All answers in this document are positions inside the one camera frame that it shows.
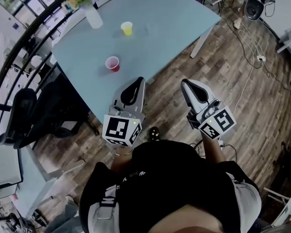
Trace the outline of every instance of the plastic cup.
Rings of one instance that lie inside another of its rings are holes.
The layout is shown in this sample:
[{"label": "plastic cup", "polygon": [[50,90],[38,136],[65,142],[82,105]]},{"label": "plastic cup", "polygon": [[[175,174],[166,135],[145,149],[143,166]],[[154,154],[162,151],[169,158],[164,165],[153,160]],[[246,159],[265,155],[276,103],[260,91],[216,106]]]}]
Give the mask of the plastic cup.
[{"label": "plastic cup", "polygon": [[120,61],[117,57],[111,56],[106,60],[106,67],[113,72],[117,72],[120,69]]},{"label": "plastic cup", "polygon": [[123,22],[121,25],[121,29],[123,30],[125,35],[132,34],[132,23],[130,21]]}]

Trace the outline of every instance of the white vase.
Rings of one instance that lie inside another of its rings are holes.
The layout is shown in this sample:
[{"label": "white vase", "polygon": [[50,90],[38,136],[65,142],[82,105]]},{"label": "white vase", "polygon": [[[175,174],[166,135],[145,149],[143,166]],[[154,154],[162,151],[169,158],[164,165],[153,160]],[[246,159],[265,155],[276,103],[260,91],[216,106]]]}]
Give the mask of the white vase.
[{"label": "white vase", "polygon": [[103,21],[98,11],[92,5],[82,6],[86,19],[93,29],[98,29],[103,25]]}]

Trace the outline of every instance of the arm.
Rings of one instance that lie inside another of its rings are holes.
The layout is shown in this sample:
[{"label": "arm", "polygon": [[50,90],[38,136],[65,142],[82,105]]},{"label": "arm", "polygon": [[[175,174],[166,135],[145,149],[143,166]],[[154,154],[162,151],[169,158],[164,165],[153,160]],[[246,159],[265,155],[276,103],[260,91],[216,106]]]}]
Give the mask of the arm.
[{"label": "arm", "polygon": [[132,153],[125,155],[131,151],[130,148],[117,148],[116,152],[120,154],[120,156],[116,155],[113,163],[111,165],[111,170],[118,174],[125,173],[125,170],[130,164]]},{"label": "arm", "polygon": [[211,140],[204,133],[202,133],[206,160],[211,164],[226,161],[225,156],[220,148],[218,140]]}]

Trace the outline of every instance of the yellow cup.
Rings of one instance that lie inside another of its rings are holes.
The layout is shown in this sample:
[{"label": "yellow cup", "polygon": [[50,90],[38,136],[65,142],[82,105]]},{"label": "yellow cup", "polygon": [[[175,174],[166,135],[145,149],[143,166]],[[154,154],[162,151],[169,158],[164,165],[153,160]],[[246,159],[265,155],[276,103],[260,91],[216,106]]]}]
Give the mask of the yellow cup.
[{"label": "yellow cup", "polygon": [[121,25],[121,29],[123,30],[125,35],[132,34],[132,23],[130,21],[123,22]]}]

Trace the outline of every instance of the red cup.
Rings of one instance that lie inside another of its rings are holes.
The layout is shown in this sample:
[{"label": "red cup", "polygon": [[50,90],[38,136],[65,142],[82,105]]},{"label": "red cup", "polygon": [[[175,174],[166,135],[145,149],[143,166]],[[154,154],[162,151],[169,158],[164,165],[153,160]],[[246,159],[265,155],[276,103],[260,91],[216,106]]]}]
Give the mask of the red cup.
[{"label": "red cup", "polygon": [[107,69],[110,69],[113,72],[117,72],[120,69],[119,65],[120,61],[117,57],[111,56],[106,60],[106,67]]}]

